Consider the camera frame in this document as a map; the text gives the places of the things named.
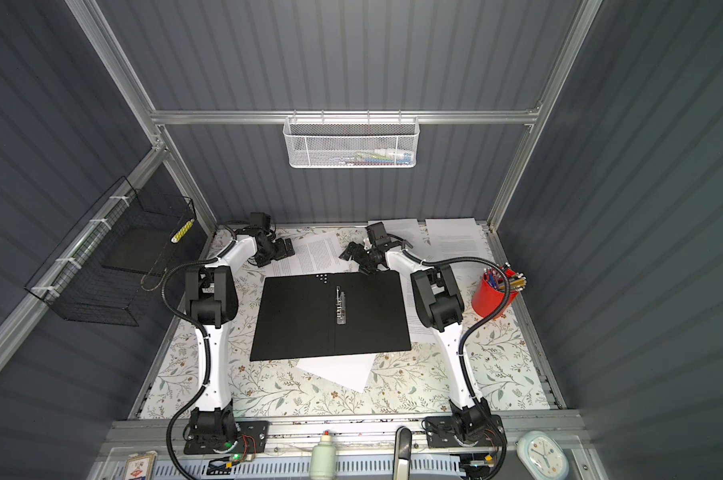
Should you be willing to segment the red folder with black inside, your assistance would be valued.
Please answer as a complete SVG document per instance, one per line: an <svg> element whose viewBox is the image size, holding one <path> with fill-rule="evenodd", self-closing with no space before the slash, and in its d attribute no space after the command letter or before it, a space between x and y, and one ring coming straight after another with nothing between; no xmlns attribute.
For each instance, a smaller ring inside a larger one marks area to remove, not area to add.
<svg viewBox="0 0 723 480"><path fill-rule="evenodd" d="M401 277L395 271L265 280L253 362L409 350Z"/></svg>

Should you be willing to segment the printed paper sheet under right arm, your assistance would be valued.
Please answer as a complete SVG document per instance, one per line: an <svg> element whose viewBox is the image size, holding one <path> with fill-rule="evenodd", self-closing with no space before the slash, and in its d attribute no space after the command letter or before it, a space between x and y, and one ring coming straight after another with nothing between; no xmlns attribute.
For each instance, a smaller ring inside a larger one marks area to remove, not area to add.
<svg viewBox="0 0 723 480"><path fill-rule="evenodd" d="M435 336L433 330L421 324L417 309L415 309L415 295L413 295L413 286L409 276L401 274L401 292L403 292L403 303L405 303L405 318L407 318L407 329L409 329L409 338L413 343L435 344Z"/></svg>

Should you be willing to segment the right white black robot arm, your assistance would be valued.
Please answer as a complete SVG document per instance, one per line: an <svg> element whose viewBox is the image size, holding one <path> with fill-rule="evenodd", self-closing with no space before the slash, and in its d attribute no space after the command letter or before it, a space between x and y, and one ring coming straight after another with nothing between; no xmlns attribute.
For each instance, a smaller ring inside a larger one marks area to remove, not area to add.
<svg viewBox="0 0 723 480"><path fill-rule="evenodd" d="M463 312L465 302L459 291L451 266L477 261L481 258L459 256L427 261L409 251L407 240L387 232L385 224L373 223L365 228L369 247L352 242L341 254L343 260L353 260L367 275L385 269L399 274L413 291L413 302L419 323L431 332L435 345L447 366L449 378L449 405L451 411L472 408L475 398L475 380L463 366Z"/></svg>

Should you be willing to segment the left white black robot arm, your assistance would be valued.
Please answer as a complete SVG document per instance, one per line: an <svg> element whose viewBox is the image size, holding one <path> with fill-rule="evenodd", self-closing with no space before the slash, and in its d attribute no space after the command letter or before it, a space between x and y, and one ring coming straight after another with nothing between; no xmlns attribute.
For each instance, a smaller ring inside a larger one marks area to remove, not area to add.
<svg viewBox="0 0 723 480"><path fill-rule="evenodd" d="M214 257L186 270L185 314L197 328L200 394L193 410L224 411L232 404L228 381L228 337L239 311L234 274L244 265L265 267L295 254L290 240L279 238L272 218L253 212L245 225L230 231L230 243Z"/></svg>

